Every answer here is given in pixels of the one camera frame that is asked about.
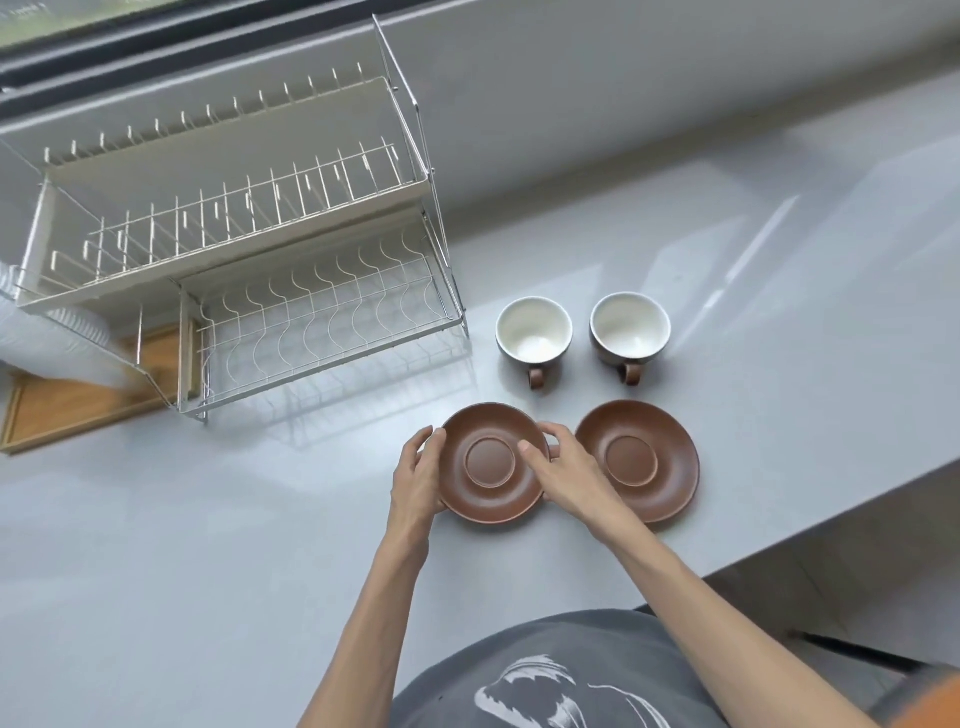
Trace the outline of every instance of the floor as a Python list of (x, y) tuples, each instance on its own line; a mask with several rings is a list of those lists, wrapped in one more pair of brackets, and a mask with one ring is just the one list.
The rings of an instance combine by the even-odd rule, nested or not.
[(787, 637), (804, 630), (960, 665), (960, 463), (710, 578), (713, 587), (857, 705), (895, 673)]

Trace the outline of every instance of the brown saucer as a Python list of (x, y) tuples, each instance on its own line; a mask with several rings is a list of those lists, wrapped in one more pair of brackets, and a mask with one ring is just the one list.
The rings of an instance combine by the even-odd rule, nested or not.
[(673, 518), (693, 500), (700, 458), (684, 426), (659, 407), (615, 400), (590, 412), (577, 439), (645, 523)]
[(537, 423), (507, 404), (486, 402), (457, 412), (444, 424), (440, 497), (446, 507), (475, 523), (505, 523), (529, 511), (543, 489), (520, 457), (526, 440), (549, 457)]

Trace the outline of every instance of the person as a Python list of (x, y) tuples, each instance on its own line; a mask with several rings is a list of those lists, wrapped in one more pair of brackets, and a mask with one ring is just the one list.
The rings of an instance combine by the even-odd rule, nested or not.
[(443, 510), (446, 433), (425, 427), (403, 447), (386, 535), (300, 728), (876, 728), (661, 543), (569, 429), (540, 428), (559, 442), (550, 459), (519, 449), (545, 496), (610, 549), (657, 616), (599, 610), (522, 624), (394, 699), (414, 586)]

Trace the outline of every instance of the hand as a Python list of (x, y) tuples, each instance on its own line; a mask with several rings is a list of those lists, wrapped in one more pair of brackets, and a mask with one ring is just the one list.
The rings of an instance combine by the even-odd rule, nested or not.
[(603, 475), (596, 458), (569, 429), (554, 423), (538, 423), (538, 426), (560, 441), (558, 446), (550, 446), (550, 461), (525, 440), (520, 441), (519, 448), (520, 455), (537, 474), (546, 497), (582, 521), (603, 542), (612, 537), (617, 522), (629, 519), (639, 523)]
[[(410, 438), (400, 453), (387, 533), (410, 546), (426, 545), (433, 517), (446, 507), (440, 500), (440, 453), (445, 442), (446, 430), (428, 426)], [(426, 448), (420, 451), (424, 443)]]

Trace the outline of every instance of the forearm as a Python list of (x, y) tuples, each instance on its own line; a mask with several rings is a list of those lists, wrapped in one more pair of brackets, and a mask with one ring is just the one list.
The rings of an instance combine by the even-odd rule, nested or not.
[(384, 538), (300, 728), (387, 725), (410, 604), (425, 557), (426, 544), (411, 545), (390, 533)]
[(613, 553), (733, 728), (876, 728), (642, 523), (621, 518), (613, 532)]

